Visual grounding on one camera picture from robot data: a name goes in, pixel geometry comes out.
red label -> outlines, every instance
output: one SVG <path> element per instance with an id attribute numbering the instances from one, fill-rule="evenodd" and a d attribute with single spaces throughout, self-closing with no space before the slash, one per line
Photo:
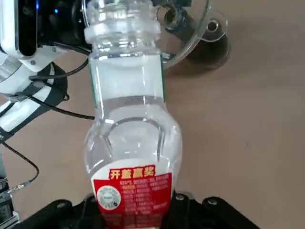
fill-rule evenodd
<path id="1" fill-rule="evenodd" d="M 111 229 L 160 227 L 172 195 L 172 174 L 155 176 L 155 165 L 111 169 L 94 188 Z"/>

wire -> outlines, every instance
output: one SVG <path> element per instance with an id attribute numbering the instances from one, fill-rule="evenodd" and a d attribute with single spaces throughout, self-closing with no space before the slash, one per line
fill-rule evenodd
<path id="1" fill-rule="evenodd" d="M 90 54 L 90 51 L 89 50 L 86 50 L 82 47 L 76 47 L 76 46 L 73 46 L 73 45 L 69 45 L 69 44 L 65 44 L 65 43 L 62 43 L 62 42 L 50 42 L 51 45 L 53 46 L 57 46 L 57 47 L 60 47 L 60 48 L 64 48 L 64 49 L 71 49 L 71 50 L 74 50 L 76 52 L 79 52 L 79 53 L 82 53 L 86 56 L 88 56 Z M 31 75 L 29 77 L 29 80 L 48 80 L 48 79 L 60 79 L 60 78 L 65 78 L 65 77 L 68 77 L 68 76 L 71 76 L 71 75 L 74 75 L 78 72 L 80 72 L 82 69 L 84 69 L 89 63 L 89 60 L 87 59 L 81 66 L 79 66 L 78 68 L 68 72 L 68 73 L 65 73 L 65 74 L 62 74 L 62 75 L 48 75 L 48 76 L 37 76 L 37 75 Z"/>
<path id="2" fill-rule="evenodd" d="M 2 143 L 6 148 L 8 148 L 10 151 L 12 151 L 13 153 L 15 153 L 16 155 L 18 155 L 19 157 L 21 157 L 23 160 L 25 160 L 26 162 L 28 162 L 31 166 L 33 166 L 36 169 L 36 175 L 29 181 L 21 183 L 19 185 L 17 185 L 16 187 L 6 191 L 6 193 L 12 193 L 12 192 L 16 192 L 19 191 L 23 188 L 25 188 L 26 186 L 28 186 L 30 183 L 32 183 L 39 174 L 39 168 L 37 167 L 37 165 L 35 165 L 31 160 L 29 160 L 26 156 L 24 156 L 23 154 L 19 153 L 17 150 L 15 150 L 14 148 L 10 147 L 8 144 L 6 144 L 5 142 Z"/>
<path id="3" fill-rule="evenodd" d="M 82 69 L 84 69 L 87 65 L 88 65 L 89 61 L 88 59 L 82 63 L 81 66 L 79 66 L 78 68 L 68 72 L 68 73 L 65 73 L 65 74 L 62 74 L 62 75 L 50 75 L 50 76 L 38 76 L 38 75 L 31 75 L 29 77 L 29 80 L 32 80 L 32 81 L 35 81 L 35 80 L 49 80 L 49 79 L 61 79 L 61 78 L 65 78 L 65 77 L 68 77 L 70 75 L 74 75 L 78 72 L 80 72 Z"/>
<path id="4" fill-rule="evenodd" d="M 0 112 L 0 117 L 2 117 L 5 113 L 7 113 L 13 106 L 14 103 L 10 103 L 7 107 L 5 107 L 4 110 Z"/>
<path id="5" fill-rule="evenodd" d="M 51 110 L 53 110 L 53 111 L 62 113 L 62 114 L 64 114 L 64 115 L 69 115 L 69 116 L 76 117 L 76 118 L 83 118 L 83 119 L 88 119 L 88 120 L 94 120 L 94 116 L 87 116 L 87 115 L 83 115 L 83 114 L 78 114 L 78 113 L 74 113 L 74 112 L 62 110 L 62 109 L 57 108 L 57 107 L 55 107 L 55 106 L 46 104 L 45 102 L 43 102 L 43 101 L 41 101 L 41 100 L 39 100 L 39 99 L 36 99 L 35 97 L 33 97 L 33 96 L 31 96 L 31 95 L 27 95 L 27 94 L 23 94 L 23 93 L 17 93 L 17 95 L 23 95 L 23 96 L 25 96 L 26 98 L 31 99 L 32 101 L 38 103 L 38 104 L 41 105 L 41 106 L 47 107 L 47 108 L 49 108 L 49 109 L 51 109 Z"/>
<path id="6" fill-rule="evenodd" d="M 43 82 L 43 83 L 44 83 L 44 85 L 46 85 L 46 86 L 48 86 L 48 87 L 50 87 L 52 89 L 55 89 L 55 90 L 59 91 L 60 93 L 64 94 L 65 95 L 65 98 L 63 99 L 64 102 L 70 100 L 70 96 L 68 95 L 68 93 L 64 92 L 63 90 L 58 89 L 57 87 L 55 87 L 54 85 L 52 85 L 52 84 L 50 84 L 48 82 Z"/>
<path id="7" fill-rule="evenodd" d="M 60 47 L 60 48 L 64 48 L 64 49 L 71 49 L 73 51 L 82 53 L 86 56 L 88 56 L 91 53 L 89 50 L 86 50 L 82 47 L 73 46 L 73 45 L 69 45 L 69 44 L 66 44 L 66 43 L 62 43 L 62 42 L 51 42 L 51 45 L 57 46 L 57 47 Z"/>

beige table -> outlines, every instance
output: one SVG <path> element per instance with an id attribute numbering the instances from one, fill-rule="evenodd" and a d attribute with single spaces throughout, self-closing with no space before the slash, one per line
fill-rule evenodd
<path id="1" fill-rule="evenodd" d="M 168 108 L 184 140 L 178 189 L 199 200 L 221 196 L 263 229 L 303 228 L 305 3 L 223 0 L 216 5 L 230 21 L 228 63 L 199 74 L 184 62 L 167 73 Z M 69 70 L 82 60 L 71 53 L 58 63 Z M 71 100 L 61 108 L 93 114 L 88 74 L 69 78 Z M 37 181 L 13 196 L 23 218 L 55 199 L 78 203 L 91 191 L 82 152 L 90 125 L 48 112 L 9 141 L 41 169 Z M 11 185 L 33 175 L 30 166 L 2 151 Z"/>

white circular logo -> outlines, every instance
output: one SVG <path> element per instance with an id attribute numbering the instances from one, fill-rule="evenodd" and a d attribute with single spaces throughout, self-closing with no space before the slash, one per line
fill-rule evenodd
<path id="1" fill-rule="evenodd" d="M 121 195 L 115 187 L 105 185 L 97 191 L 97 200 L 103 209 L 114 210 L 121 203 Z"/>

clear plastic bottle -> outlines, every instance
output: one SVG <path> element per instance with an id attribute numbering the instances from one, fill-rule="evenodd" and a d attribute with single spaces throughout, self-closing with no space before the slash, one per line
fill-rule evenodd
<path id="1" fill-rule="evenodd" d="M 152 7 L 150 0 L 92 0 L 87 8 L 97 108 L 84 161 L 109 228 L 159 227 L 182 160 Z"/>

